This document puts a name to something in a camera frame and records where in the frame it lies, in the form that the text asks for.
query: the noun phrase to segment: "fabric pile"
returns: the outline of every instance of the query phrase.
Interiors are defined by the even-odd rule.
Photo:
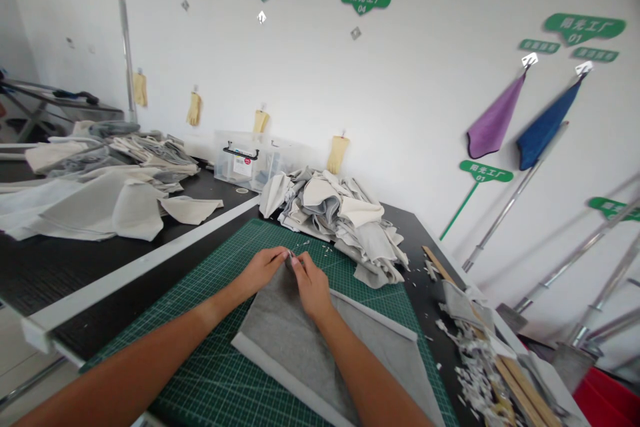
[[[281,225],[334,241],[335,248],[357,263],[354,277],[369,287],[404,282],[393,266],[399,262],[408,268],[409,260],[398,247],[404,239],[382,218],[384,207],[362,183],[309,167],[278,173],[265,185],[260,212],[268,218],[281,206]]]
[[[161,216],[198,225],[223,206],[221,200],[168,198],[200,169],[178,141],[139,129],[123,121],[80,121],[69,137],[27,149],[33,173],[46,178],[0,184],[0,230],[16,240],[41,234],[151,241],[162,230]]]
[[[168,198],[154,186],[151,170],[137,165],[97,169],[80,179],[52,179],[0,195],[0,230],[16,240],[41,234],[76,240],[116,235],[151,241],[162,230],[162,214],[198,225],[221,200]]]

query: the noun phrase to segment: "hand finger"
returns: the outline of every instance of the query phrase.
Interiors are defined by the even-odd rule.
[[[302,266],[297,257],[291,258],[291,266],[293,267],[293,272],[295,273],[295,279],[298,281],[298,289],[302,290],[303,285],[309,281],[307,272],[305,271],[305,268]]]
[[[276,255],[273,260],[271,260],[267,264],[267,269],[276,270],[284,261],[285,258],[289,255],[289,250],[285,249],[284,252],[281,252],[279,255]]]
[[[288,252],[288,250],[286,247],[279,246],[279,247],[274,247],[270,249],[264,249],[262,252],[263,252],[263,255],[265,256],[265,259],[267,261],[270,261],[276,255],[282,254],[283,252]]]

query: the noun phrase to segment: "black work table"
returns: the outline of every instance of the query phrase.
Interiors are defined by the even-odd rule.
[[[33,178],[26,163],[0,161],[0,181]],[[224,208],[214,211],[207,221],[256,195],[253,192],[237,193],[235,185],[214,179],[205,169],[181,183],[185,191],[177,195],[224,201]],[[384,208],[383,217],[405,238],[400,247],[407,254],[411,268],[410,272],[402,272],[405,289],[424,334],[433,338],[429,347],[435,361],[442,365],[440,376],[458,421],[462,426],[481,425],[458,399],[461,389],[454,368],[461,366],[461,361],[457,348],[435,321],[442,318],[451,333],[457,329],[448,316],[441,315],[431,293],[434,283],[423,269],[422,246],[431,249],[459,286],[464,283],[413,213],[389,205]],[[53,340],[78,358],[90,359],[215,248],[254,218],[262,218],[257,206],[60,325],[51,333]],[[179,224],[172,218],[164,218],[164,222],[165,228],[152,242],[120,237],[103,242],[83,242],[43,236],[16,242],[0,234],[0,258],[3,259],[0,300],[21,315],[29,316],[195,228]]]

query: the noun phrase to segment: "blue towel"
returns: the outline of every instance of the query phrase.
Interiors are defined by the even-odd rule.
[[[555,136],[578,94],[582,78],[546,109],[517,140],[520,149],[520,170],[533,167],[547,144]]]

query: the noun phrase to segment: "yellow glove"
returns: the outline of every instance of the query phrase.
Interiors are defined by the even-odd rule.
[[[269,121],[269,114],[262,110],[255,111],[255,123],[253,124],[253,133],[263,133],[267,122]]]
[[[200,123],[200,95],[191,92],[191,107],[187,114],[187,123],[196,126]]]
[[[133,74],[133,101],[143,107],[147,106],[147,78],[142,73]]]
[[[349,139],[345,137],[333,137],[331,144],[331,153],[329,154],[329,160],[327,160],[327,170],[333,175],[337,175],[340,172],[342,165],[342,157],[345,156],[345,150],[349,146]]]

